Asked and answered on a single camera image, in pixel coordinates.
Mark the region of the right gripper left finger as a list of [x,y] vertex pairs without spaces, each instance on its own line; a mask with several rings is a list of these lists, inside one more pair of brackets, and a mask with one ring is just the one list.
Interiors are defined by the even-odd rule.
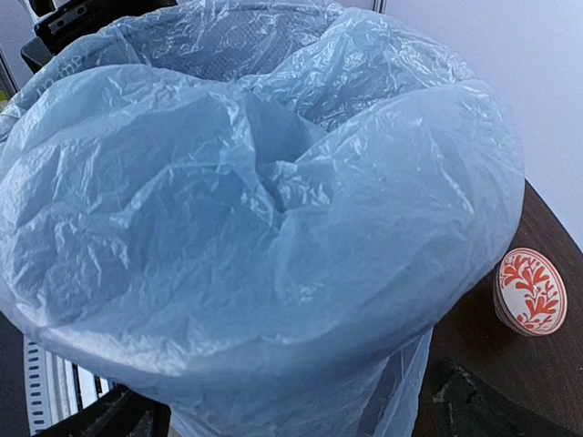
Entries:
[[113,390],[83,411],[52,425],[36,436],[162,436],[169,435],[170,408],[128,387]]

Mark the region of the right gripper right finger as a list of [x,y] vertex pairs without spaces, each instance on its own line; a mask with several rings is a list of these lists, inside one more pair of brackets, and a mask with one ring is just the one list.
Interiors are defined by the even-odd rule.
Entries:
[[504,363],[478,372],[450,358],[427,367],[415,436],[580,436],[582,396],[553,368]]

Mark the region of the light blue plastic trash bag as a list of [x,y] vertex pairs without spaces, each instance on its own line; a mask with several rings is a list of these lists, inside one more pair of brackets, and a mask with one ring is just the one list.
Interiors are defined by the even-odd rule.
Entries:
[[126,17],[1,115],[1,310],[186,436],[408,436],[434,325],[520,220],[451,49],[323,2]]

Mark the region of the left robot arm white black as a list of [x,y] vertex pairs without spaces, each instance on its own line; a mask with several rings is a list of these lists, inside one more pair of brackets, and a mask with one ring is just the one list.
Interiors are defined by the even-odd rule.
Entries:
[[36,36],[20,54],[35,74],[81,36],[93,34],[120,17],[140,16],[176,4],[175,0],[23,1]]

